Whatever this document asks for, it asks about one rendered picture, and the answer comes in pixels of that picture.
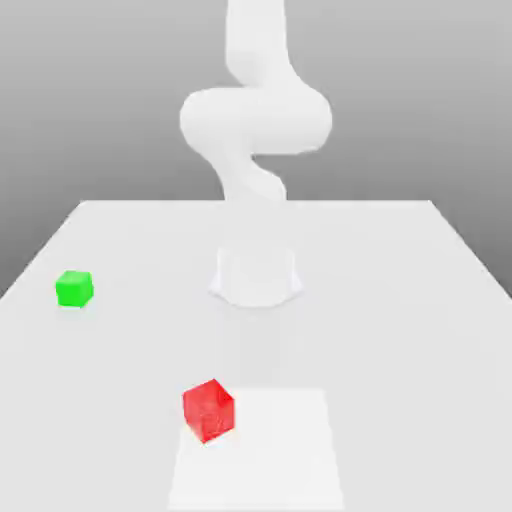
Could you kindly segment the small red cube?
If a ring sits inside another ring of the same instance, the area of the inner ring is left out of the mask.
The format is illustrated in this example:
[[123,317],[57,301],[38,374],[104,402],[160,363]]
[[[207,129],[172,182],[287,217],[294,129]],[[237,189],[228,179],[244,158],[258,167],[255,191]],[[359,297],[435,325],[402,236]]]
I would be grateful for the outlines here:
[[216,379],[186,390],[182,404],[186,424],[203,444],[235,428],[235,400]]

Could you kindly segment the small green cube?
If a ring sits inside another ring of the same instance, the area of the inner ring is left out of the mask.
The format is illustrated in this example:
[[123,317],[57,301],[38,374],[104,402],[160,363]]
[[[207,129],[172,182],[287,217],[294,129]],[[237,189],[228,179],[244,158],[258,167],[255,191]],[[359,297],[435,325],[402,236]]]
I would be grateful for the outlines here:
[[94,296],[92,274],[66,270],[56,281],[57,303],[62,307],[83,308]]

